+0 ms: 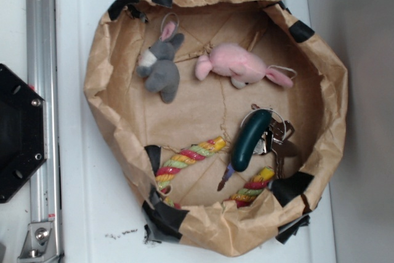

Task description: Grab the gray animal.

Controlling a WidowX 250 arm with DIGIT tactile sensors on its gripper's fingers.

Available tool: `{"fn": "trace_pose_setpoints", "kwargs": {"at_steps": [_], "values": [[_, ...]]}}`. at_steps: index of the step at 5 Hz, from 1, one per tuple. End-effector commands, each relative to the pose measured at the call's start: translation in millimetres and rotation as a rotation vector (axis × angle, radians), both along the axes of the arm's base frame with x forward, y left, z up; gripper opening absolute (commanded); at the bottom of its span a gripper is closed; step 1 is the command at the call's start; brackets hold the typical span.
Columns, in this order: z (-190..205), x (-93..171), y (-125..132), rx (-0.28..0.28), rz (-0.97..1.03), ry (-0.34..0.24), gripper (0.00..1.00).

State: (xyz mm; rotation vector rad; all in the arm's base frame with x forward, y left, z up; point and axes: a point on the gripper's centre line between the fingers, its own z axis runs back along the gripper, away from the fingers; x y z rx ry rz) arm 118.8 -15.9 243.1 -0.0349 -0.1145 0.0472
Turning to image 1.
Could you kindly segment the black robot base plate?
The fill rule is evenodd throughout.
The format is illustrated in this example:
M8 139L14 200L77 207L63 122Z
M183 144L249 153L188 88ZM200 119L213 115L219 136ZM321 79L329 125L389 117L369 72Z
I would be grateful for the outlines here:
M45 162L45 100L1 65L1 203L9 202Z

